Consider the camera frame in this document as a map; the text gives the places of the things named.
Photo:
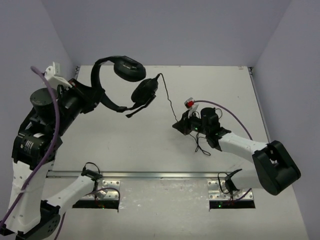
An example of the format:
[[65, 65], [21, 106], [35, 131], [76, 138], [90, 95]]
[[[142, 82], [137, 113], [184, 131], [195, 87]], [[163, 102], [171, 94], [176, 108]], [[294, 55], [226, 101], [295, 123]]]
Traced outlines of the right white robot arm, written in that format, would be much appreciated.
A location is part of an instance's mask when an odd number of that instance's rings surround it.
[[187, 110], [172, 127], [183, 135], [192, 131], [203, 134], [211, 148], [254, 165], [251, 170], [239, 168], [226, 174], [224, 185], [229, 194], [260, 188], [276, 196], [301, 177], [301, 171], [280, 141], [258, 142], [236, 135], [221, 126], [215, 108], [202, 109], [200, 116]]

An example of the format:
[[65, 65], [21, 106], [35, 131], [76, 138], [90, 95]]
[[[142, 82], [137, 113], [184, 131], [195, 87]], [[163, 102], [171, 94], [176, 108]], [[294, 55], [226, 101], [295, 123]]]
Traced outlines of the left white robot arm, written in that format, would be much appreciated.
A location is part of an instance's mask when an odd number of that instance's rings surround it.
[[13, 143], [9, 209], [0, 223], [3, 236], [14, 234], [18, 240], [43, 240], [54, 233], [67, 210], [97, 189], [102, 175], [83, 169], [65, 189], [42, 198], [45, 179], [63, 143], [63, 134], [79, 114], [93, 111], [103, 94], [103, 89], [75, 79], [70, 81], [70, 87], [41, 88], [31, 94], [32, 109]]

